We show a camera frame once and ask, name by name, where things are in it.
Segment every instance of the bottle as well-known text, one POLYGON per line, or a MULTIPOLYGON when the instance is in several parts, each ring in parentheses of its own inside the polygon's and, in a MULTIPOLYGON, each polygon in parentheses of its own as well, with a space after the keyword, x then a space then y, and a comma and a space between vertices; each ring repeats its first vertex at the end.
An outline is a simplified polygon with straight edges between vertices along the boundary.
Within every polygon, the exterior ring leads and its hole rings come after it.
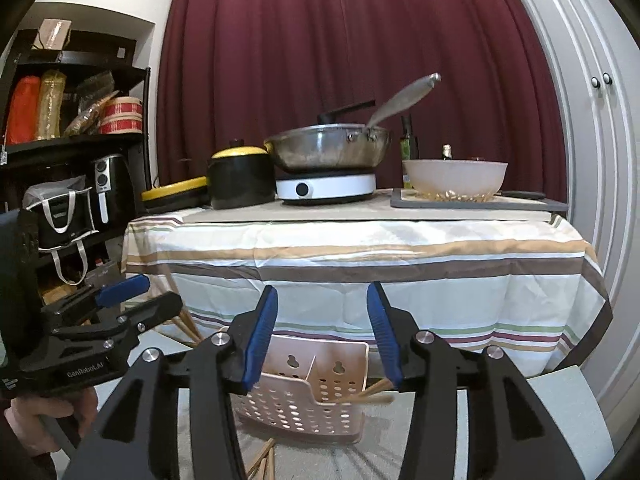
MULTIPOLYGON (((412 160, 418 158, 418 139, 414 136, 414 129, 411 124, 411 115, 403 115, 402 137, 400 137, 400 157, 402 160, 412 160)), ((402 165, 402 187, 411 189, 409 175, 406 173, 404 164, 402 165)))
POLYGON ((442 146, 442 160, 453 160, 453 156, 451 155, 451 146, 449 144, 444 144, 442 146))

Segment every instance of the utensil holder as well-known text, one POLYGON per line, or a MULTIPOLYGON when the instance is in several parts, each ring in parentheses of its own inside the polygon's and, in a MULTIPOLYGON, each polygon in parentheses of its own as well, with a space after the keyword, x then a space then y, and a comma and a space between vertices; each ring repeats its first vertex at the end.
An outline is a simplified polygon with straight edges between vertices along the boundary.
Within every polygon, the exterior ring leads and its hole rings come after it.
POLYGON ((369 345, 273 335, 260 381, 234 396, 244 420, 312 442, 352 444, 364 423, 359 404, 335 404, 366 387, 369 345))

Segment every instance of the screw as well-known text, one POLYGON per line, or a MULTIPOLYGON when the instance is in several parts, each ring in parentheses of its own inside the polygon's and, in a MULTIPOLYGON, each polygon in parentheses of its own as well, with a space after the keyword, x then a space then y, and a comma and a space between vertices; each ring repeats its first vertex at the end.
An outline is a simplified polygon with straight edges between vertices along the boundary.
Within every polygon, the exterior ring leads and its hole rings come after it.
POLYGON ((224 346, 231 341, 231 337, 226 332, 216 332, 211 336, 211 342, 215 346, 224 346))
POLYGON ((496 345, 491 345, 486 349, 486 354, 491 359, 502 359, 504 357, 504 350, 496 345))
POLYGON ((142 352, 142 360, 150 363, 160 357, 160 351, 157 348, 147 348, 142 352))
POLYGON ((429 332, 428 330, 420 330, 420 332, 415 335, 415 340, 423 345, 430 345, 435 339, 436 336, 433 335, 433 332, 429 332))

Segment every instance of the basket hole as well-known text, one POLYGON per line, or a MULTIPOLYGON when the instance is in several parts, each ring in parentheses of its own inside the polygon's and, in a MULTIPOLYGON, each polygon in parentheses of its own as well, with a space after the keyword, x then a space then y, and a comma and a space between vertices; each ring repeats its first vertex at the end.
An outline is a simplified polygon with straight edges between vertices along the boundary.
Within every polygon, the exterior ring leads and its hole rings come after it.
POLYGON ((295 355, 290 355, 289 356, 289 359, 287 360, 287 364, 291 368, 298 368, 300 366, 300 363, 298 361, 296 361, 296 356, 295 355))

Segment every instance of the white plastic bowl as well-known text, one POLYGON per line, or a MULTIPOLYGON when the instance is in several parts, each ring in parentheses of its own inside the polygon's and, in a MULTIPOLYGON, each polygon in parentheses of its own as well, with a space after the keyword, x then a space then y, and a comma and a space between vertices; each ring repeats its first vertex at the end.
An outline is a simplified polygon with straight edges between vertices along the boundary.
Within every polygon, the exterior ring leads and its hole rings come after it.
POLYGON ((405 160, 411 185, 429 200, 485 202, 500 189, 505 162, 484 160, 405 160))

